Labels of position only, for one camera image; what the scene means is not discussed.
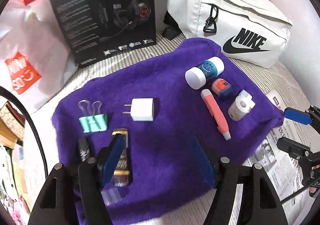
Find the newspaper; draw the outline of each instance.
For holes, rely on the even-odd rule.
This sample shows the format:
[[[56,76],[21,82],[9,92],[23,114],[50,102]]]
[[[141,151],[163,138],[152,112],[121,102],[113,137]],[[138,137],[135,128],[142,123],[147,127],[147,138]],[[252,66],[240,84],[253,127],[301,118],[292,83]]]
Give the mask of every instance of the newspaper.
[[[278,92],[273,90],[267,94],[267,97],[276,107],[284,111],[286,106]],[[281,137],[301,143],[293,121],[285,118],[283,125],[273,128],[268,133],[244,165],[252,166],[254,163],[260,163],[266,170],[280,200],[283,200],[303,187],[301,183],[303,177],[298,161],[277,148],[276,143]],[[283,205],[289,225],[293,224],[299,216],[305,205],[306,197],[308,197],[308,190]]]

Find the gaming headset image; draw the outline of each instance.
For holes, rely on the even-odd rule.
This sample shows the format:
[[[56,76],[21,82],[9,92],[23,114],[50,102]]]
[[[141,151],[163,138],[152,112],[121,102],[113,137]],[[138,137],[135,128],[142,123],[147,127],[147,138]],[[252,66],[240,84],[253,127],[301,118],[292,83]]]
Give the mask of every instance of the gaming headset image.
[[[113,5],[115,14],[113,22],[121,29],[132,30],[135,26],[145,23],[151,15],[147,0],[131,0],[126,9],[119,8],[120,6]]]
[[[106,8],[101,3],[98,4],[98,13],[101,24],[108,29],[108,14]],[[151,9],[148,0],[122,0],[121,4],[113,4],[113,23],[121,30],[113,36],[101,37],[100,41],[106,41],[121,34],[124,30],[130,31],[137,25],[142,25],[148,21]]]

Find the purple towel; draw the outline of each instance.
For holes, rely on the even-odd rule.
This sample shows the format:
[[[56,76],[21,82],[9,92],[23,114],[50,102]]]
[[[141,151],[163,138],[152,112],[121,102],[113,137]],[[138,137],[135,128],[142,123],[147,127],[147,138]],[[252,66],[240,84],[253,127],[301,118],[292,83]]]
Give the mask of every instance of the purple towel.
[[[93,153],[110,143],[112,130],[129,129],[133,182],[122,188],[126,191],[121,192],[125,194],[121,202],[107,207],[115,225],[159,217],[210,189],[192,157],[193,134],[220,156],[241,164],[272,128],[282,125],[282,112],[220,50],[209,39],[187,39],[172,53],[89,81],[58,104],[52,123],[60,161],[65,165],[80,162],[77,140],[84,136],[78,121],[83,115],[77,106],[80,100],[102,101],[101,112],[109,117],[109,130],[89,135]],[[188,69],[213,56],[220,57],[225,64],[219,78],[233,85],[237,93],[243,89],[249,92],[256,103],[247,116],[235,122],[227,113],[235,98],[222,102],[215,96],[228,121],[230,141],[225,141],[217,130],[200,96],[202,89],[193,90],[184,77]],[[130,115],[122,114],[129,110],[124,104],[130,104],[133,98],[154,98],[153,122],[134,122]],[[77,210],[82,221],[81,203],[77,203]]]

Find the nike swoosh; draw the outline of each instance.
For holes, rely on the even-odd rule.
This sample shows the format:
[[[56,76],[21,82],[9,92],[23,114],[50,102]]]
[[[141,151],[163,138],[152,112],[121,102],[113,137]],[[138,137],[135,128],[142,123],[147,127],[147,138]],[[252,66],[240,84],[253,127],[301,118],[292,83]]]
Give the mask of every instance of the nike swoosh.
[[[231,37],[226,43],[223,45],[223,50],[226,53],[246,53],[246,52],[266,52],[270,50],[260,50],[259,48],[236,48],[233,47],[231,41],[234,37]]]

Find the red headset logo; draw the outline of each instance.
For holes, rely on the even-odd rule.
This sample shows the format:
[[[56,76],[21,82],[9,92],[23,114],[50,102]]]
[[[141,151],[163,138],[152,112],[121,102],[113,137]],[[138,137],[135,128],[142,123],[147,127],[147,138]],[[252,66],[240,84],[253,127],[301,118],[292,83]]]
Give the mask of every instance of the red headset logo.
[[[140,13],[139,14],[143,18],[146,18],[146,17],[150,16],[150,14],[151,14],[150,8],[148,6],[146,6],[146,5],[142,6],[140,8]]]

